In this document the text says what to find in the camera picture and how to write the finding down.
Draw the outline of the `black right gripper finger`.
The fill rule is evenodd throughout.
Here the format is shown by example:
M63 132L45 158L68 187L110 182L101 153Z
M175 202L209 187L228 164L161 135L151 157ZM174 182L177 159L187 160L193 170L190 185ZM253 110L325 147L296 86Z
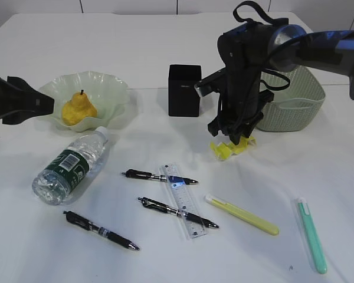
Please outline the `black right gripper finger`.
M230 136L231 135L231 128L228 126L220 126L220 125L215 125L213 127L213 136L217 136L221 133L224 136Z
M229 137L230 137L231 142L234 145L239 145L241 138L242 137L249 138L250 134L251 134L251 132L249 130L241 130L241 131L238 131L236 133L231 133L229 135Z

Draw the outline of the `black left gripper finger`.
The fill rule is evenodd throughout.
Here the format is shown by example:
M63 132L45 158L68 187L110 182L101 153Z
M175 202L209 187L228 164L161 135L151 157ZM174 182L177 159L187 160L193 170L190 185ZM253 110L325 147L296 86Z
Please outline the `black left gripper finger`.
M54 99L33 89L19 77L7 77L11 87L9 105L16 111L27 111L35 116L49 115L54 112Z
M6 125L18 125L33 117L43 116L44 113L33 112L33 111L20 111L12 114L4 115L1 120L2 124Z

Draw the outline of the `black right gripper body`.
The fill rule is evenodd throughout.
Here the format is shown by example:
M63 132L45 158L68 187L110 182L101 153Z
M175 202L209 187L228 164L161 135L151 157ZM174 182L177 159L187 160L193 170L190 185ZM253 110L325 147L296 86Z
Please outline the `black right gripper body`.
M217 115L208 124L211 135L215 125L228 126L231 133L241 130L252 133L264 117L263 108L274 100L270 87L260 91L260 84L264 82L261 72L258 67L234 72L225 68L227 86L219 93Z

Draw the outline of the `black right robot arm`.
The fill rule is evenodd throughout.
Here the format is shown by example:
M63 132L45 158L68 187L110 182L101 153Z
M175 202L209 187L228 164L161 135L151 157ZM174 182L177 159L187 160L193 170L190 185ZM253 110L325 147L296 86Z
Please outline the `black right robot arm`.
M349 78L349 96L354 100L354 31L305 33L297 25L242 25L218 38L219 55L225 65L224 87L219 92L217 116L208 131L222 133L234 144L249 137L263 118L262 109L273 99L274 87L260 91L263 72L290 72L310 67Z

